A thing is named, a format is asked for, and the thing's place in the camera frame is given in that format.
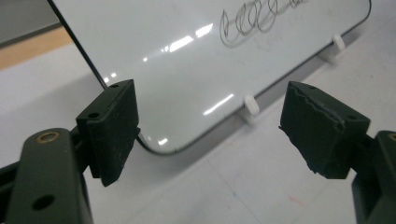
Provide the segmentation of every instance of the whiteboard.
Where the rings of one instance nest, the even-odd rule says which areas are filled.
[[[49,2],[104,86],[134,79],[140,138],[161,154],[187,147],[371,10],[370,0]]]

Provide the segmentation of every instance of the whiteboard stand foot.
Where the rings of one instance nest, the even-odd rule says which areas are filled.
[[[337,64],[337,55],[346,48],[346,43],[343,37],[340,35],[334,35],[332,37],[335,50],[326,49],[323,50],[318,56],[321,60],[326,61],[329,64]]]
[[[260,107],[252,95],[246,95],[244,98],[245,110],[240,115],[248,125],[254,125],[255,117],[260,113]]]

